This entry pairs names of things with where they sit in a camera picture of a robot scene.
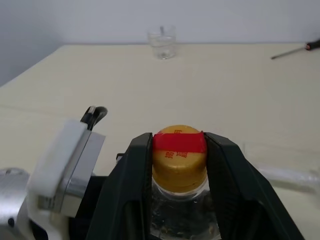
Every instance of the beige tabletop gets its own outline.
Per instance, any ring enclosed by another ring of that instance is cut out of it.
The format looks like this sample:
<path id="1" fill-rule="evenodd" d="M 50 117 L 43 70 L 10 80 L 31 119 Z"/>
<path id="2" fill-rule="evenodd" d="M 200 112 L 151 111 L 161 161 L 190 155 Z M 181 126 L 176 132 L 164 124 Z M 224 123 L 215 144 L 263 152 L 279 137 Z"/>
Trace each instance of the beige tabletop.
<path id="1" fill-rule="evenodd" d="M 145 45 L 63 46 L 0 88 L 0 167 L 32 171 L 64 120 L 96 105 L 109 110 L 94 128 L 106 135 L 98 175 L 110 173 L 132 138 L 174 124 L 228 137 L 254 164 L 316 169 L 320 52 L 270 60 L 299 46 L 180 45 L 168 60 Z M 304 237 L 318 239 L 315 198 L 275 189 Z"/>

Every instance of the gray wall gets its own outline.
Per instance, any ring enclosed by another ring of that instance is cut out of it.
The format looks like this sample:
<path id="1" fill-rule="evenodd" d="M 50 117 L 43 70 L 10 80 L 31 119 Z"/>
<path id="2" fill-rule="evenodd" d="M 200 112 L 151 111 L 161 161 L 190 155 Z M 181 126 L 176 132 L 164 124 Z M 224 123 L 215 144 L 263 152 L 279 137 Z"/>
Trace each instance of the gray wall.
<path id="1" fill-rule="evenodd" d="M 59 47 L 59 33 L 44 2 L 0 1 L 0 86 Z"/>
<path id="2" fill-rule="evenodd" d="M 303 42 L 320 37 L 319 0 L 1 0 L 0 84 L 62 43 L 144 43 L 176 25 L 187 43 Z"/>

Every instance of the yellow bottle cap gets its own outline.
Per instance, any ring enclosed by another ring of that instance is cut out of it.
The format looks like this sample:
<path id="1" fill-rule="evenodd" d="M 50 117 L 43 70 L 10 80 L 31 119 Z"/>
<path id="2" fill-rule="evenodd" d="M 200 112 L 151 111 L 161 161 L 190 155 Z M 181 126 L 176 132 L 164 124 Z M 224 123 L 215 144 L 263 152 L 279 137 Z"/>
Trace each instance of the yellow bottle cap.
<path id="1" fill-rule="evenodd" d="M 199 134 L 190 126 L 173 125 L 158 134 Z M 186 193 L 199 187 L 207 177 L 207 152 L 180 152 L 154 149 L 152 153 L 152 176 L 164 190 Z"/>

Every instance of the silver metal part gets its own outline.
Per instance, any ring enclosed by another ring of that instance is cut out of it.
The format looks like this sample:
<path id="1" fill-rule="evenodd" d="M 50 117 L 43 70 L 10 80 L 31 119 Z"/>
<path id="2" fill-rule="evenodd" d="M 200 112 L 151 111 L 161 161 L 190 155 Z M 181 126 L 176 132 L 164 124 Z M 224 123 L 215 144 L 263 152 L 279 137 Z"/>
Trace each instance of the silver metal part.
<path id="1" fill-rule="evenodd" d="M 88 114 L 94 114 L 95 110 L 96 110 L 96 106 L 89 107 Z"/>
<path id="2" fill-rule="evenodd" d="M 96 165 L 105 136 L 86 130 L 65 168 L 53 198 L 39 197 L 39 208 L 75 217 Z"/>
<path id="3" fill-rule="evenodd" d="M 25 198 L 29 174 L 19 168 L 0 170 L 0 239 L 25 240 L 30 233 Z"/>

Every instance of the cable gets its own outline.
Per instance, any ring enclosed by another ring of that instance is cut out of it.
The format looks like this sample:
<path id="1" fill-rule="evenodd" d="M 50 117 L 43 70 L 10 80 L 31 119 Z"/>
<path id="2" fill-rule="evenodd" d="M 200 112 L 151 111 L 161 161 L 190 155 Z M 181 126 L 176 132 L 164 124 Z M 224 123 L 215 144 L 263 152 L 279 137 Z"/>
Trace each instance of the cable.
<path id="1" fill-rule="evenodd" d="M 108 113 L 108 110 L 104 106 L 90 106 L 85 111 L 80 122 L 87 124 L 87 129 L 92 131 L 94 126 L 100 122 Z"/>

